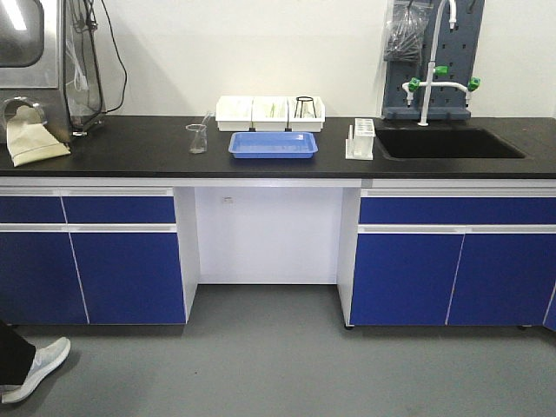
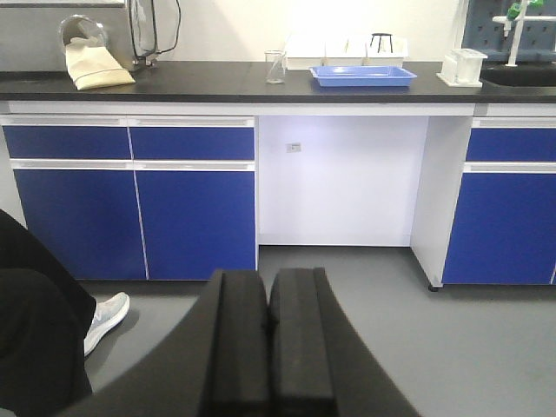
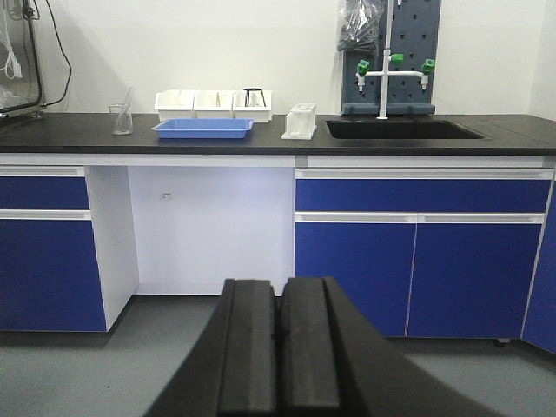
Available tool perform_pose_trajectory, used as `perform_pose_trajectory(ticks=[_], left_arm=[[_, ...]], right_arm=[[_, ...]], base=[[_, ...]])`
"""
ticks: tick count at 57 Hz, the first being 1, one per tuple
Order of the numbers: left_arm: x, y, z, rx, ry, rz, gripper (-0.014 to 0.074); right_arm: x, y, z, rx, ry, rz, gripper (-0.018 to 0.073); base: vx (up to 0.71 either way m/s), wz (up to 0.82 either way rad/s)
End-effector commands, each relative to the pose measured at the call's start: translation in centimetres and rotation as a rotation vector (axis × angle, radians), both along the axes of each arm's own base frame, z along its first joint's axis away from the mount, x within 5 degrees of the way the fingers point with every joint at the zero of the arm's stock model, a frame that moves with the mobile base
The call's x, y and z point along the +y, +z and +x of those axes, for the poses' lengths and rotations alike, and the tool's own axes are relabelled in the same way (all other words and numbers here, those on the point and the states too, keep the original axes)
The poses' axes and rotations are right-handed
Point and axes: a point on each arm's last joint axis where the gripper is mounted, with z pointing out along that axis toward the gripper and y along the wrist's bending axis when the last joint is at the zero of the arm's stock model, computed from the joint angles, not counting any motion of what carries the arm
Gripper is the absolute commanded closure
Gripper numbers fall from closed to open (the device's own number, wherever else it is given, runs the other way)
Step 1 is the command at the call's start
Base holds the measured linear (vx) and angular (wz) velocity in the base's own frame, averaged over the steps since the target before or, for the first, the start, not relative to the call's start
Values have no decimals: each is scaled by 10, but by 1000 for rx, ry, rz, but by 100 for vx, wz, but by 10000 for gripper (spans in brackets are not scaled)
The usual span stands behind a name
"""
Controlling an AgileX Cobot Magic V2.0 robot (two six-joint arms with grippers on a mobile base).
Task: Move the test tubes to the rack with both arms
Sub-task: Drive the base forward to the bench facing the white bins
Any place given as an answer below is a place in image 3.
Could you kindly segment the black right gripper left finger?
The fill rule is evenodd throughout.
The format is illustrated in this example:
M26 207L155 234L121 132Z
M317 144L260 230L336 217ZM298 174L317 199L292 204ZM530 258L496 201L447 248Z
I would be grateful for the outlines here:
M147 416L275 416L275 293L226 280L201 336Z

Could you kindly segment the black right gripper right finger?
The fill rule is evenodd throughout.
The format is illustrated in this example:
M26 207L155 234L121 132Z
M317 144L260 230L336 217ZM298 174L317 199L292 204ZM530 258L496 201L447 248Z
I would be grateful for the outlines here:
M494 416L385 340L332 277L293 278L281 303L284 416Z

